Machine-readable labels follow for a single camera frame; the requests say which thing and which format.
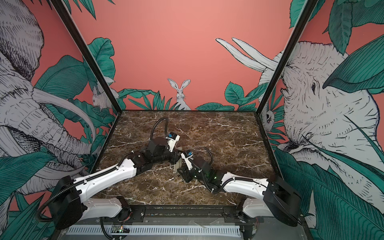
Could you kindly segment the grey remote control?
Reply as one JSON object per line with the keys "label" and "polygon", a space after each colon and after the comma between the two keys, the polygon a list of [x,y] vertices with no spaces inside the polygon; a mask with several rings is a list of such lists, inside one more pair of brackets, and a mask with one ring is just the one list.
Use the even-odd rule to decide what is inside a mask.
{"label": "grey remote control", "polygon": [[178,170],[179,168],[182,167],[182,164],[183,164],[183,161],[182,161],[182,160],[178,160],[178,161],[174,164],[174,172],[175,172],[175,173],[177,172],[177,170]]}

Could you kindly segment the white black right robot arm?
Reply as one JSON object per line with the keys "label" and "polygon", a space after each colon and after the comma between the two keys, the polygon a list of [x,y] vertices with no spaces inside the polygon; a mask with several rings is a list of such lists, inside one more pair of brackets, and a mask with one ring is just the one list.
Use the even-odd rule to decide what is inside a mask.
{"label": "white black right robot arm", "polygon": [[201,182],[212,194],[237,193],[248,198],[241,206],[238,218],[241,221],[259,216],[275,217],[285,225],[296,227],[299,224],[301,196],[279,176],[270,179],[253,179],[230,172],[214,170],[202,157],[190,152],[181,153],[186,163],[178,172],[186,183],[195,179]]}

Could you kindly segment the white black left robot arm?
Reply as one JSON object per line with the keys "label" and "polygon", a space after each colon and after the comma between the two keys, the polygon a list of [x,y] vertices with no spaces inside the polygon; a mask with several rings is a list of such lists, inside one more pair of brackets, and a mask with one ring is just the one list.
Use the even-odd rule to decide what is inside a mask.
{"label": "white black left robot arm", "polygon": [[92,218],[116,218],[119,222],[129,220],[132,209],[124,197],[93,199],[93,196],[151,170],[155,164],[168,161],[174,165],[179,159],[175,150],[179,139],[175,133],[156,137],[140,151],[127,154],[118,164],[107,169],[76,179],[61,178],[51,197],[37,210],[35,219],[41,223],[53,222],[57,230]]}

